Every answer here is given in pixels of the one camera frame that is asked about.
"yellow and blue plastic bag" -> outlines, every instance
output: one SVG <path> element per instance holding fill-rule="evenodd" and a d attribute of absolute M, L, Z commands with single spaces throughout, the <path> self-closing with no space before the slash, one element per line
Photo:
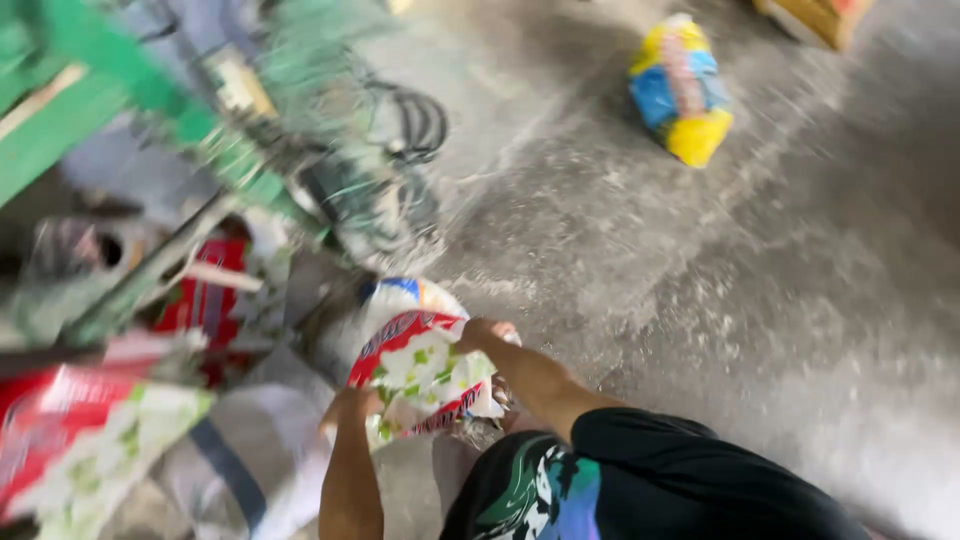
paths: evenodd
<path fill-rule="evenodd" d="M 659 143 L 691 167 L 707 166 L 733 123 L 707 37 L 686 14 L 671 16 L 644 39 L 630 69 L 630 92 Z"/>

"metal bar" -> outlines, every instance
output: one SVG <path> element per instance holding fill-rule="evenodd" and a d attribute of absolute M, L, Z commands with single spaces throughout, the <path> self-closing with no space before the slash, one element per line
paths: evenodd
<path fill-rule="evenodd" d="M 97 303 L 60 332 L 60 341 L 85 346 L 102 341 L 152 300 L 158 283 L 168 270 L 183 262 L 194 246 L 202 241 L 225 217 L 239 207 L 238 200 L 221 190 L 170 238 L 147 255 Z"/>

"green machine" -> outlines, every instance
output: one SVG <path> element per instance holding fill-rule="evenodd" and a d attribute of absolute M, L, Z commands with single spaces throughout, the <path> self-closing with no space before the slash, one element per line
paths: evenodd
<path fill-rule="evenodd" d="M 142 1 L 176 20 L 162 0 Z M 75 295 L 70 308 L 54 307 L 47 297 L 60 293 L 49 287 L 13 294 L 4 310 L 24 331 L 25 347 L 50 344 L 49 329 L 42 337 L 26 328 L 37 324 L 57 326 L 55 340 L 71 346 L 94 344 L 116 332 L 151 297 L 165 272 L 243 206 L 280 215 L 307 243 L 326 240 L 353 260 L 402 252 L 411 238 L 432 233 L 436 206 L 422 178 L 366 143 L 357 127 L 369 122 L 365 94 L 351 73 L 329 67 L 330 58 L 346 62 L 337 50 L 341 38 L 323 42 L 315 37 L 317 25 L 310 26 L 306 15 L 329 18 L 334 0 L 280 2 L 274 17 L 280 26 L 257 70 L 272 101 L 264 105 L 263 96 L 254 95 L 259 112 L 225 107 L 218 97 L 224 81 L 182 42 L 178 47 L 187 48 L 200 91 L 180 87 L 146 53 L 143 37 L 115 26 L 111 2 L 118 0 L 0 0 L 0 204 L 118 113 L 131 110 L 172 152 L 211 173 L 221 189 L 126 276 L 85 282 L 82 294 L 69 289 Z M 304 39 L 314 46 L 304 47 Z M 245 76 L 249 79 L 241 70 L 239 77 Z M 273 104 L 278 112 L 265 113 Z M 384 225 L 370 210 L 382 207 L 386 194 L 394 197 L 393 206 L 414 210 Z M 38 322 L 51 316 L 55 320 Z"/>

